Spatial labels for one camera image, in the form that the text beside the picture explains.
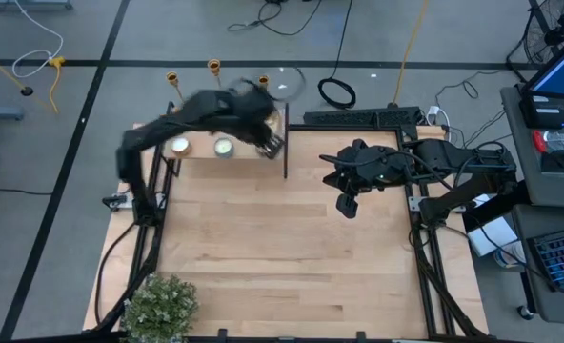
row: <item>wooden table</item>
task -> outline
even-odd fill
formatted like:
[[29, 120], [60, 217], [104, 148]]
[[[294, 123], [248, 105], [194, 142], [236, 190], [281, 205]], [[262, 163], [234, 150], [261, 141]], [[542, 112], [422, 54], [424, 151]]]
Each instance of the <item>wooden table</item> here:
[[[435, 127], [418, 132], [443, 137]], [[349, 220], [335, 208], [339, 191], [322, 183], [333, 167], [318, 154], [336, 154], [358, 137], [396, 147], [391, 132], [291, 131], [287, 180], [275, 161], [183, 161], [172, 181], [157, 270], [196, 285], [201, 308], [192, 335], [226, 328], [229, 336], [427, 336], [403, 188], [361, 194], [358, 215]], [[444, 190], [432, 185], [430, 192]], [[130, 211], [111, 215], [103, 253], [131, 221]], [[458, 214], [448, 225], [463, 230]], [[107, 263], [102, 313], [127, 285], [135, 238], [136, 231]], [[438, 239], [450, 293], [486, 332], [466, 239], [445, 230]], [[93, 326], [92, 295], [84, 327]]]

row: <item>potted plant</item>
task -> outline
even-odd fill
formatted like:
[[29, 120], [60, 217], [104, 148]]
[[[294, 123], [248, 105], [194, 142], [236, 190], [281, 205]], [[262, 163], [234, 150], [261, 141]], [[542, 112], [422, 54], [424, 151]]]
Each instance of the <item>potted plant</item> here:
[[125, 307], [123, 327], [130, 342], [181, 342], [198, 309], [195, 286], [176, 276], [151, 274]]

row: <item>floor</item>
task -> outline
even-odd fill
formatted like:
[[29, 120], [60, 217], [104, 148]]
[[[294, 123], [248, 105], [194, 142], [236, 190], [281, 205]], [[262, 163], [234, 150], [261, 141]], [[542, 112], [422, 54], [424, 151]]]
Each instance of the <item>floor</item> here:
[[[279, 67], [298, 65], [308, 87], [290, 104], [290, 113], [292, 122], [300, 123], [304, 111], [329, 109], [315, 85], [332, 72], [330, 61], [336, 56], [348, 3], [323, 1], [311, 23], [293, 37], [263, 28], [226, 31], [231, 23], [254, 20], [260, 0], [81, 0], [73, 2], [72, 11], [28, 8], [34, 19], [64, 36], [62, 55], [69, 66], [63, 68], [55, 93], [60, 114], [44, 110], [34, 96], [23, 97], [0, 73], [0, 105], [20, 106], [26, 112], [23, 121], [0, 121], [0, 187], [54, 193], [49, 198], [0, 192], [0, 334], [32, 245], [35, 239], [45, 241], [48, 229], [23, 310], [17, 321], [8, 321], [3, 336], [81, 330], [109, 221], [100, 199], [117, 185], [113, 152], [123, 130], [134, 122], [152, 120], [169, 100], [175, 100], [165, 81], [167, 71], [177, 71], [182, 91], [190, 94], [216, 87], [205, 65], [206, 60], [219, 58], [224, 61], [224, 84], [266, 73], [272, 93], [284, 95], [296, 88], [299, 79], [293, 69]], [[290, 0], [271, 24], [296, 30], [314, 5]], [[357, 63], [339, 69], [336, 77], [354, 87], [357, 108], [385, 107], [392, 100], [399, 62], [420, 6], [420, 0], [353, 3], [341, 60]], [[528, 7], [525, 0], [432, 1], [397, 102], [426, 111], [443, 86], [456, 84], [480, 68], [502, 68], [521, 36]], [[118, 35], [110, 36], [115, 28]], [[107, 41], [114, 45], [107, 46]], [[56, 45], [54, 36], [11, 6], [0, 13], [0, 61], [6, 68], [29, 50], [55, 50]], [[107, 68], [99, 63], [102, 57], [110, 59]], [[166, 61], [170, 67], [156, 67], [151, 60]], [[521, 62], [525, 56], [515, 60]], [[231, 67], [225, 68], [226, 61]], [[20, 72], [30, 68], [22, 67]], [[54, 76], [47, 68], [23, 81], [46, 100]], [[440, 96], [441, 106], [452, 126], [470, 135], [501, 109], [498, 90], [515, 82], [507, 71], [479, 75], [473, 82], [478, 99], [456, 88]], [[335, 88], [329, 91], [333, 97], [339, 93]], [[508, 133], [503, 119], [475, 142]], [[514, 151], [511, 138], [502, 142]], [[538, 317], [527, 322], [515, 314], [514, 307], [524, 302], [518, 274], [500, 270], [490, 257], [475, 259], [474, 264], [491, 333], [534, 342], [564, 341], [564, 325], [544, 323]]]

